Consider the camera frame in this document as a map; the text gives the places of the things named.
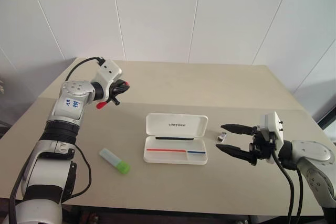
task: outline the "wall panel seam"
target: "wall panel seam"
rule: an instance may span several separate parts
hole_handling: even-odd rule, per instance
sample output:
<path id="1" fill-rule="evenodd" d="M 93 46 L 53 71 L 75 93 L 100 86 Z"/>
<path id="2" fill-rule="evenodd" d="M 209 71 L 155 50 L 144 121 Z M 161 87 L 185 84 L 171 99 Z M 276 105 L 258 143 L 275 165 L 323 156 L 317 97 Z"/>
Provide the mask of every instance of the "wall panel seam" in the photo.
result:
<path id="1" fill-rule="evenodd" d="M 255 60 L 256 60 L 256 58 L 257 58 L 257 56 L 258 56 L 258 54 L 259 54 L 259 51 L 260 51 L 261 47 L 263 46 L 263 44 L 264 44 L 264 42 L 265 42 L 265 39 L 266 39 L 266 37 L 267 37 L 267 35 L 268 35 L 268 32 L 270 31 L 270 29 L 271 29 L 271 27 L 272 27 L 272 24 L 273 24 L 273 22 L 274 22 L 274 20 L 275 20 L 275 18 L 276 18 L 276 16 L 277 16 L 277 14 L 278 14 L 278 11 L 279 11 L 279 9 L 280 9 L 280 7 L 281 7 L 282 1 L 283 1 L 283 0 L 280 0 L 280 2 L 279 2 L 279 5 L 278 5 L 278 7 L 277 7 L 277 9 L 276 9 L 276 11 L 275 11 L 275 13 L 274 13 L 274 15 L 273 15 L 273 18 L 272 18 L 272 20 L 271 20 L 271 22 L 270 22 L 270 24 L 269 24 L 269 26 L 268 26 L 268 28 L 267 28 L 267 30 L 266 30 L 266 33 L 265 33 L 264 37 L 263 37 L 263 39 L 262 39 L 262 41 L 261 41 L 261 43 L 260 43 L 260 45 L 259 45 L 259 47 L 258 47 L 258 49 L 257 49 L 257 52 L 256 52 L 256 54 L 255 54 L 255 56 L 254 56 L 254 58 L 253 58 L 253 61 L 252 61 L 251 65 L 253 65 L 253 63 L 255 62 Z"/>
<path id="2" fill-rule="evenodd" d="M 332 41 L 332 43 L 327 47 L 327 49 L 324 51 L 324 53 L 322 54 L 322 56 L 320 57 L 320 59 L 318 59 L 318 61 L 315 63 L 315 65 L 310 69 L 310 71 L 308 72 L 308 74 L 306 75 L 306 77 L 300 82 L 300 84 L 298 85 L 298 87 L 295 89 L 295 91 L 293 92 L 293 94 L 295 94 L 299 88 L 302 86 L 302 84 L 304 83 L 304 81 L 308 78 L 308 76 L 313 72 L 314 68 L 317 66 L 317 64 L 322 60 L 322 58 L 324 57 L 324 55 L 328 52 L 329 48 L 334 44 L 335 39 Z"/>
<path id="3" fill-rule="evenodd" d="M 14 68 L 15 72 L 18 73 L 17 68 L 15 67 L 15 65 L 12 63 L 12 61 L 9 59 L 9 57 L 7 56 L 7 54 L 5 53 L 5 51 L 2 49 L 1 45 L 0 45 L 0 51 L 3 53 L 3 55 L 5 56 L 6 60 L 8 60 L 9 64 L 12 65 L 12 67 Z"/>
<path id="4" fill-rule="evenodd" d="M 189 43 L 189 51 L 188 51 L 188 60 L 187 60 L 187 63 L 189 63 L 189 61 L 190 61 L 190 52 L 191 52 L 191 46 L 192 46 L 192 43 L 193 43 L 193 36 L 194 36 L 194 28 L 195 28 L 195 21 L 196 21 L 197 7 L 198 7 L 198 0 L 196 0 L 195 13 L 194 13 L 194 21 L 193 21 L 193 27 L 192 27 L 192 30 L 191 30 L 191 36 L 190 36 L 190 43 Z"/>
<path id="5" fill-rule="evenodd" d="M 62 50 L 61 50 L 61 47 L 59 46 L 59 43 L 58 43 L 58 41 L 57 41 L 57 39 L 56 39 L 56 37 L 55 37 L 55 34 L 54 34 L 54 32 L 53 32 L 53 30 L 52 30 L 52 28 L 51 28 L 51 26 L 50 26 L 49 20 L 47 19 L 47 16 L 46 16 L 46 14 L 45 14 L 45 12 L 44 12 L 44 10 L 43 10 L 43 8 L 42 8 L 42 5 L 41 5 L 40 0 L 36 0 L 36 1 L 37 1 L 38 5 L 39 5 L 41 11 L 42 11 L 42 14 L 43 14 L 43 16 L 44 16 L 44 19 L 45 19 L 46 22 L 47 22 L 47 25 L 48 25 L 48 27 L 49 27 L 49 29 L 50 29 L 50 32 L 51 32 L 51 35 L 52 35 L 52 37 L 53 37 L 54 40 L 55 40 L 55 43 L 56 43 L 56 45 L 57 45 L 57 47 L 58 47 L 59 52 L 61 53 L 61 55 L 62 55 L 62 57 L 63 57 L 63 60 L 66 60 L 65 57 L 64 57 L 64 55 L 63 55 L 63 52 L 62 52 Z"/>
<path id="6" fill-rule="evenodd" d="M 122 36 L 122 31 L 121 31 L 121 24 L 120 24 L 120 18 L 119 18 L 119 10 L 118 10 L 118 5 L 117 5 L 117 0 L 114 0 L 114 3 L 115 3 L 115 11 L 117 12 L 117 19 L 118 19 L 119 32 L 120 32 L 121 45 L 122 45 L 122 52 L 124 54 L 124 60 L 127 60 L 126 53 L 125 53 L 124 40 L 123 40 L 123 36 Z"/>

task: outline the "white wall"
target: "white wall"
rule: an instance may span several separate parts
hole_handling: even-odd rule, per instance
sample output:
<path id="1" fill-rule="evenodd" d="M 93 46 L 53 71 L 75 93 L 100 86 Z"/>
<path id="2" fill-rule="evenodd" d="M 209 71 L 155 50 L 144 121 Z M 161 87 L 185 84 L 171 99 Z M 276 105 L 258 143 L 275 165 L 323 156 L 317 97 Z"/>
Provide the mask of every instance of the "white wall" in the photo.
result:
<path id="1" fill-rule="evenodd" d="M 318 119 L 336 103 L 335 17 L 335 0 L 0 0 L 0 119 L 92 56 L 265 64 Z"/>

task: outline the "green cap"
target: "green cap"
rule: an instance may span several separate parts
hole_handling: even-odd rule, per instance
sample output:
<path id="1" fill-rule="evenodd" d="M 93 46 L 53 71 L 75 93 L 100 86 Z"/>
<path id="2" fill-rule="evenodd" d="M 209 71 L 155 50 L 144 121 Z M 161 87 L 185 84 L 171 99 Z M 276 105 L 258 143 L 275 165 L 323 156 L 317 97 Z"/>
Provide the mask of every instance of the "green cap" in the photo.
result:
<path id="1" fill-rule="evenodd" d="M 126 174 L 129 172 L 131 166 L 124 161 L 120 161 L 118 165 L 116 166 L 117 170 L 121 172 L 122 174 Z"/>

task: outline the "red stripe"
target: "red stripe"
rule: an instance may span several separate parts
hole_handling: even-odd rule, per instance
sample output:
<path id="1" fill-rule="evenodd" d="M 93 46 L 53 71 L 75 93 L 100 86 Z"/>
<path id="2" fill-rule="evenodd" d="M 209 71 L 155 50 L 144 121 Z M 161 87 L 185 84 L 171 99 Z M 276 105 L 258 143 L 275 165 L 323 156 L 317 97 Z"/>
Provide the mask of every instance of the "red stripe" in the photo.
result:
<path id="1" fill-rule="evenodd" d="M 157 152 L 186 152 L 185 150 L 173 150 L 173 149 L 146 149 L 147 151 L 157 151 Z"/>

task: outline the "handwritten label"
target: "handwritten label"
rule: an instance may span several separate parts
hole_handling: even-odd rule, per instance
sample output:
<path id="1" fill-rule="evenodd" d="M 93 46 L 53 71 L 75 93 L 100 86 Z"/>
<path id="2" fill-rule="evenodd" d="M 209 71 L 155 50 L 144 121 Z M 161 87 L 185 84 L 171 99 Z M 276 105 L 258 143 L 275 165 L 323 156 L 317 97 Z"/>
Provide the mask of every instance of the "handwritten label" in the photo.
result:
<path id="1" fill-rule="evenodd" d="M 74 109 L 77 109 L 80 107 L 81 102 L 74 100 L 74 99 L 67 98 L 65 99 L 65 104 L 67 107 L 72 107 Z"/>

